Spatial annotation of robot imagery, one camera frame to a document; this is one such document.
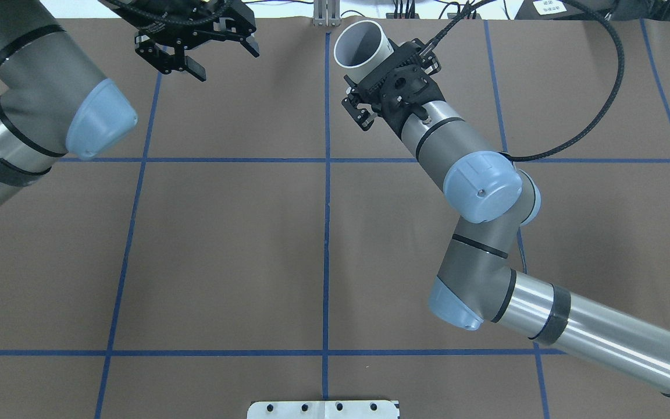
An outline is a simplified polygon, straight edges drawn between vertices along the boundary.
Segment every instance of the white pipe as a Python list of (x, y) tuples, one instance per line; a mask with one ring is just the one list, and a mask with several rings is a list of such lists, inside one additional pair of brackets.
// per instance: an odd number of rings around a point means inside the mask
[(373, 20), (362, 20), (346, 27), (335, 41), (335, 62), (360, 83), (394, 50), (382, 27)]

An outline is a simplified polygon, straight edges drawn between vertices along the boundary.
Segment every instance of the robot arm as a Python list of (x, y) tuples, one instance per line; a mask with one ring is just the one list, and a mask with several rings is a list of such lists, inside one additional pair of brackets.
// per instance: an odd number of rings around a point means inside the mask
[[(259, 55), (255, 16), (241, 0), (104, 3), (137, 27), (136, 53), (164, 74), (187, 71), (205, 80), (205, 69), (184, 52), (208, 40), (236, 40)], [(0, 205), (67, 152), (91, 159), (138, 121), (114, 82), (38, 0), (0, 0), (0, 79), (9, 87), (0, 97)]]
[(489, 319), (670, 397), (670, 331), (508, 268), (516, 231), (539, 210), (539, 190), (444, 101), (430, 79), (441, 66), (426, 50), (420, 40), (397, 46), (379, 24), (361, 21), (343, 31), (334, 53), (348, 69), (343, 106), (354, 122), (368, 130), (383, 117), (462, 215), (431, 310), (469, 331)]
[(90, 159), (136, 112), (37, 0), (0, 0), (0, 205), (67, 151)]

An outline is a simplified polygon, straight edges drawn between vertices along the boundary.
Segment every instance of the white metal plate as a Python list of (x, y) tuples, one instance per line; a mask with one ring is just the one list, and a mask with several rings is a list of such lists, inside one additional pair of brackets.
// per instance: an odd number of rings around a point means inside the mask
[(247, 419), (399, 419), (399, 405), (390, 400), (256, 402)]
[(540, 15), (551, 15), (555, 13), (566, 12), (565, 3), (559, 0), (537, 0), (534, 2), (534, 8)]

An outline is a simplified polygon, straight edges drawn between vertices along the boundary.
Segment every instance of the light blue joint cap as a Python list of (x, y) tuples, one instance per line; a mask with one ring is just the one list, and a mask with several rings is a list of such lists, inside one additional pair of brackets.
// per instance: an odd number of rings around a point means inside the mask
[(138, 116), (128, 99), (112, 80), (102, 80), (74, 115), (66, 133), (66, 149), (82, 160), (93, 159), (122, 140), (136, 122)]
[(508, 211), (521, 195), (521, 176), (495, 151), (475, 151), (457, 160), (444, 178), (449, 205), (468, 222), (490, 222)]
[(534, 207), (532, 208), (532, 212), (529, 214), (529, 216), (526, 217), (526, 220), (524, 220), (521, 223), (521, 226), (525, 226), (528, 225), (528, 223), (532, 222), (533, 219), (537, 218), (537, 214), (539, 214), (539, 209), (542, 207), (542, 193), (539, 191), (537, 184), (534, 183), (534, 179), (532, 179), (532, 177), (529, 176), (528, 173), (524, 172), (521, 169), (519, 169), (519, 171), (524, 175), (526, 175), (526, 177), (528, 177), (529, 181), (532, 183), (532, 186), (534, 186)]
[(467, 331), (476, 331), (482, 318), (467, 307), (437, 276), (430, 292), (428, 307), (441, 320)]

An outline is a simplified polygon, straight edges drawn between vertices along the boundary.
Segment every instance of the label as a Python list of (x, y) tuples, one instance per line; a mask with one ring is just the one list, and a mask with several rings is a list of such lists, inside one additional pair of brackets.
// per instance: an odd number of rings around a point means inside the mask
[(534, 2), (534, 8), (540, 15), (551, 15), (555, 13), (566, 12), (565, 3), (559, 0), (537, 0)]

